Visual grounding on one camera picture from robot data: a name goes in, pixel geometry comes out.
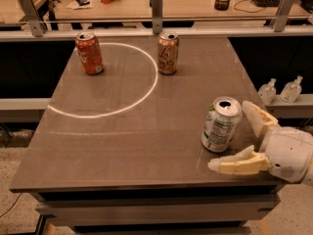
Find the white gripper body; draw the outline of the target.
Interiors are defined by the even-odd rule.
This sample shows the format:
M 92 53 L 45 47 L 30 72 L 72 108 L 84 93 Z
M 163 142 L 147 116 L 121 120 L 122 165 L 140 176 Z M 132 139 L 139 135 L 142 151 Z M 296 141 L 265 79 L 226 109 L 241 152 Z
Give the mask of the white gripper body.
M 266 132 L 260 153 L 269 162 L 268 172 L 289 183 L 297 183 L 312 175 L 313 136 L 292 127 L 277 127 Z

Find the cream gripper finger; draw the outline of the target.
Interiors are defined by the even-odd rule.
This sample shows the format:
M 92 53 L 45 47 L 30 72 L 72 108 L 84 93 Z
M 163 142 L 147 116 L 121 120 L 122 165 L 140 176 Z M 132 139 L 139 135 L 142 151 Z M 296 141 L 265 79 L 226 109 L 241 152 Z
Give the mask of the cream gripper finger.
M 264 135 L 269 129 L 279 127 L 278 120 L 275 117 L 250 101 L 243 101 L 243 112 L 257 138 Z
M 236 155 L 212 159 L 207 166 L 210 170 L 222 174 L 253 175 L 267 171 L 270 162 L 264 153 L 255 152 L 254 146 L 250 145 Z

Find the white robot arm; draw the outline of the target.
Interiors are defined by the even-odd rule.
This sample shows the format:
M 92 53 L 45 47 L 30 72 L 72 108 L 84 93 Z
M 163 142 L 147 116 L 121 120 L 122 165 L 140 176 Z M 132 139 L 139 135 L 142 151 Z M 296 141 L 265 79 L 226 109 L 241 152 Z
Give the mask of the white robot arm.
M 260 148 L 250 145 L 233 156 L 212 159 L 208 168 L 222 174 L 252 175 L 268 171 L 289 183 L 313 185 L 313 136 L 293 127 L 281 127 L 278 120 L 250 101 L 243 101 L 243 112 Z

